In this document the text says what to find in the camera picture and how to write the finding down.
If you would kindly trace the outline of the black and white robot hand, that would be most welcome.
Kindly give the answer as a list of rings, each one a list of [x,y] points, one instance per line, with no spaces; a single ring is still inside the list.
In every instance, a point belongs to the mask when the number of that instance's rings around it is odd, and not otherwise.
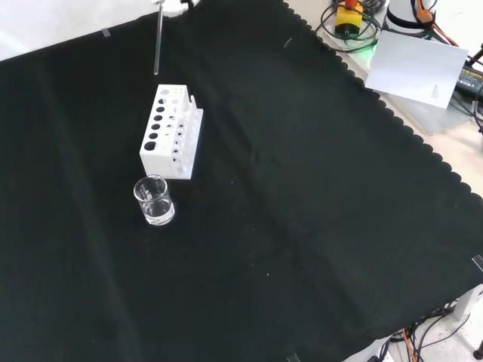
[[[153,5],[161,8],[165,17],[178,17],[187,11],[191,11],[198,5],[200,0],[151,0]]]

